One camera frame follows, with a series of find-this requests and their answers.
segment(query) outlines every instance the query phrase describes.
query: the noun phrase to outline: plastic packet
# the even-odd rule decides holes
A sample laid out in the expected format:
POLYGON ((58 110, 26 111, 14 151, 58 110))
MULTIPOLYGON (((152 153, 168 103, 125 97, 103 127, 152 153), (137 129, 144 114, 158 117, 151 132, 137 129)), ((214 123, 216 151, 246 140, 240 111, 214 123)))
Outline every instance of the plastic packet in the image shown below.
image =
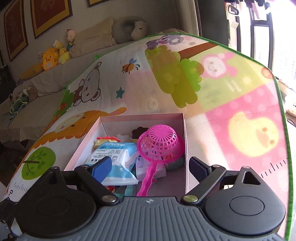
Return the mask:
POLYGON ((135 143, 105 142, 85 161, 92 166, 105 156, 112 159, 112 170, 103 180, 104 186, 136 185, 138 180, 131 173, 139 153, 135 143))

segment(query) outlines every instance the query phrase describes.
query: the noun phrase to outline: yellow plush toy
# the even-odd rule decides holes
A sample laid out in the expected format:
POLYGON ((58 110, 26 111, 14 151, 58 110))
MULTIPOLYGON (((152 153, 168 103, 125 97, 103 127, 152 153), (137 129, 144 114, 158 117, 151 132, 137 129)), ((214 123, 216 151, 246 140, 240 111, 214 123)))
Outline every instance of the yellow plush toy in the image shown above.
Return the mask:
POLYGON ((64 64, 67 60, 71 59, 70 52, 66 52, 59 57, 59 64, 64 64))
POLYGON ((52 46, 54 47, 54 50, 59 53, 59 56, 63 55, 67 51, 67 49, 57 40, 52 46))
POLYGON ((42 59, 43 63, 41 64, 41 66, 45 71, 59 64, 59 54, 54 50, 54 48, 49 48, 48 50, 46 50, 43 53, 42 59))

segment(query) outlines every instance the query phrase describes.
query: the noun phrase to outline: stuffed bear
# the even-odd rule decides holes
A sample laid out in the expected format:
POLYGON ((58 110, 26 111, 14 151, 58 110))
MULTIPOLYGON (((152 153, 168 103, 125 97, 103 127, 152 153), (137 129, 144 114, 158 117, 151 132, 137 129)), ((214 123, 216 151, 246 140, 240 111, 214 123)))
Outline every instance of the stuffed bear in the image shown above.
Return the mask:
POLYGON ((135 22, 135 28, 131 33, 131 39, 136 41, 144 38, 147 35, 148 26, 147 23, 143 21, 135 22))

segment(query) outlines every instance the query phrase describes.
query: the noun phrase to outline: picture frame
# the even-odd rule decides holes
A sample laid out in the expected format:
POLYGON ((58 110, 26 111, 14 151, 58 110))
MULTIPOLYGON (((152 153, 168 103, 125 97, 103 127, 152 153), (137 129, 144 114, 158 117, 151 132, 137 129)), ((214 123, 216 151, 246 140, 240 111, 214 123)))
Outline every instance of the picture frame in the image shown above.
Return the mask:
POLYGON ((109 0, 87 0, 87 5, 88 5, 88 7, 93 7, 97 4, 107 2, 107 1, 109 1, 109 0))
POLYGON ((28 46, 23 1, 13 1, 4 13, 5 41, 10 61, 28 46))
POLYGON ((31 19, 35 39, 51 27, 73 15, 71 0, 31 1, 31 19))

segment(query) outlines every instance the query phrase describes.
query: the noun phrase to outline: open cardboard box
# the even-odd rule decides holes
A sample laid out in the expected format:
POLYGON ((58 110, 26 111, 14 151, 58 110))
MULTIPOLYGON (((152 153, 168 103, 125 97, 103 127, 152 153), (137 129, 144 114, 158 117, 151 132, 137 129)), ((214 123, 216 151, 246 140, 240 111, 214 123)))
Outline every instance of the open cardboard box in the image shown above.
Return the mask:
POLYGON ((84 164, 85 160, 94 151, 97 137, 116 136, 117 134, 129 135, 139 126, 152 127, 163 124, 172 127, 185 143, 184 166, 175 170, 167 171, 167 176, 157 179, 157 184, 152 184, 148 196, 176 196, 180 199, 188 192, 188 150, 186 127, 183 114, 147 114, 147 115, 123 115, 103 116, 92 126, 90 131, 70 159, 65 171, 74 170, 75 167, 84 164))

